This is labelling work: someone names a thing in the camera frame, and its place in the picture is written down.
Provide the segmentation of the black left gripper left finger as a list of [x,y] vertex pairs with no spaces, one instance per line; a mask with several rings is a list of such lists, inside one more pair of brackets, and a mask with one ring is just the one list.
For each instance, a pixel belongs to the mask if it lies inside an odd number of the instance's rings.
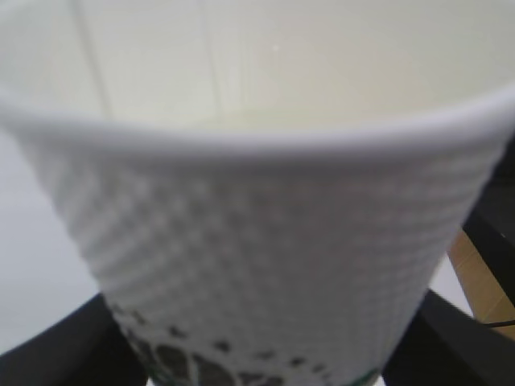
[[148,380],[100,294],[1,355],[2,385],[146,385]]

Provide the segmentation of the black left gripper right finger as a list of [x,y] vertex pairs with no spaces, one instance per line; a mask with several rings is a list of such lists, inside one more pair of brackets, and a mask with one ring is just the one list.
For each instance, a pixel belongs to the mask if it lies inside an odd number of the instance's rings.
[[381,375],[387,385],[513,385],[514,341],[430,290]]

